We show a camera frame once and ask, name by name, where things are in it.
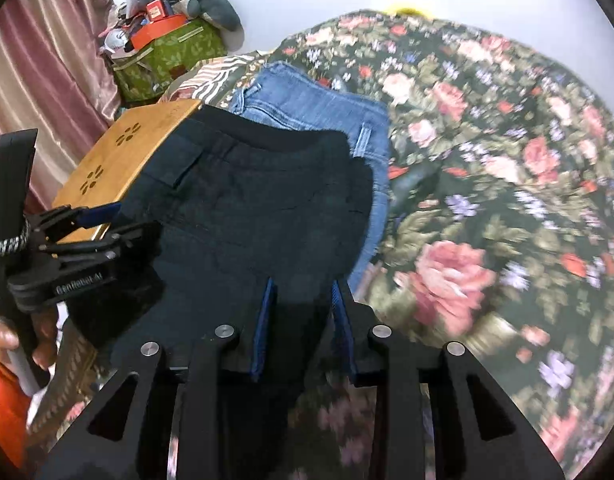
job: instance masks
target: orange box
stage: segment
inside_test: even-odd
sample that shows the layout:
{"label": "orange box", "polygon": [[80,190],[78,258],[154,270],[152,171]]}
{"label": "orange box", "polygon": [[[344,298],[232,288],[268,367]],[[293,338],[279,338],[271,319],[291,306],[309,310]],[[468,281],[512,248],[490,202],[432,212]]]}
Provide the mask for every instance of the orange box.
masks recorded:
{"label": "orange box", "polygon": [[187,22],[187,18],[182,14],[174,14],[157,22],[147,23],[132,36],[132,44],[136,50],[140,50],[149,41],[164,36],[178,27],[182,27]]}
{"label": "orange box", "polygon": [[164,18],[167,18],[167,12],[161,0],[154,0],[147,4],[147,15],[150,22],[159,22]]}

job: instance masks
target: wooden board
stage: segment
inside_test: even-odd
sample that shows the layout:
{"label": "wooden board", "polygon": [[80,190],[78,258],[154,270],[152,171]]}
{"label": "wooden board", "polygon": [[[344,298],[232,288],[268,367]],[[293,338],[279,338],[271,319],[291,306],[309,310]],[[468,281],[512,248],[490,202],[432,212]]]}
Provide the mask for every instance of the wooden board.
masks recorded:
{"label": "wooden board", "polygon": [[[162,141],[200,104],[183,99],[127,110],[85,155],[52,206],[92,207],[122,199]],[[64,241],[99,238],[103,232],[103,226],[79,229]]]}

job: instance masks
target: blue jeans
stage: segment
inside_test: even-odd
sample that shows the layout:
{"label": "blue jeans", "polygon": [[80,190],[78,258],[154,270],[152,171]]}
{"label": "blue jeans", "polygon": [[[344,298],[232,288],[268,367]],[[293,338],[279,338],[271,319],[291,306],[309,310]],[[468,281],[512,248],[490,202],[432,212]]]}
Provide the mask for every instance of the blue jeans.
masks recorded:
{"label": "blue jeans", "polygon": [[249,88],[236,92],[229,111],[276,128],[344,132],[350,153],[364,158],[371,167],[372,212],[363,249],[347,280],[355,291],[383,237],[387,219],[389,117],[385,104],[325,88],[278,61],[264,67]]}

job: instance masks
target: denim pocket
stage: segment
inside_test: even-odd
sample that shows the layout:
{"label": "denim pocket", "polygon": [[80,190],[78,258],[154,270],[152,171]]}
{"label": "denim pocket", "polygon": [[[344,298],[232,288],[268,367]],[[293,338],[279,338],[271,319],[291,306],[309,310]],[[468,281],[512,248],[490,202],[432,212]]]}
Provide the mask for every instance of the denim pocket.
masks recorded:
{"label": "denim pocket", "polygon": [[154,180],[176,189],[203,153],[203,149],[176,134],[165,139],[142,172]]}
{"label": "denim pocket", "polygon": [[264,98],[260,99],[257,94],[262,90],[260,84],[254,84],[249,88],[240,90],[232,101],[229,111],[242,118],[259,124],[266,124],[282,130],[317,130],[309,124],[296,121],[287,116],[282,110],[274,107]]}

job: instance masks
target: human hand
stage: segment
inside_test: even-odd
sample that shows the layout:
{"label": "human hand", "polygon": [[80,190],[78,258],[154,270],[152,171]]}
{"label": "human hand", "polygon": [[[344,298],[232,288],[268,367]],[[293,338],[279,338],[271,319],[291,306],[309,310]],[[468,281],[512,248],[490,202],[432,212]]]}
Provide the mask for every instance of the human hand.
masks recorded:
{"label": "human hand", "polygon": [[[48,308],[43,312],[31,314],[31,318],[38,338],[38,346],[34,350],[32,357],[40,368],[47,370],[56,361],[58,310],[56,308]],[[0,321],[0,362],[12,372],[7,350],[15,350],[19,344],[20,342],[15,332]]]}

